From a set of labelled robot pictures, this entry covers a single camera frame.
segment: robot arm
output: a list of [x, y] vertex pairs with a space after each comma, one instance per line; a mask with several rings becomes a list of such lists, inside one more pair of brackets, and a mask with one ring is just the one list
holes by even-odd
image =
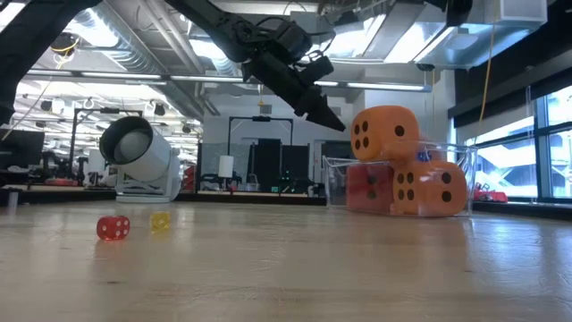
[[[244, 81], [254, 76], [286, 101], [298, 116], [338, 131], [345, 126], [314, 84], [333, 72], [323, 56], [305, 66], [292, 65], [311, 48], [311, 36], [295, 22], [277, 30], [261, 28], [208, 0], [165, 0], [203, 29], [233, 62], [242, 63]], [[0, 33], [0, 123], [13, 113], [16, 87], [66, 25], [81, 10], [101, 0], [31, 0]]]

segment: wooden table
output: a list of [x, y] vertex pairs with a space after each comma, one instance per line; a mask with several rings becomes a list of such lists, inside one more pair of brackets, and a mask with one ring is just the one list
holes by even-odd
[[[171, 231], [149, 231], [156, 210]], [[97, 239], [110, 215], [130, 218], [126, 240]], [[569, 322], [571, 282], [562, 222], [208, 203], [0, 215], [3, 322]]]

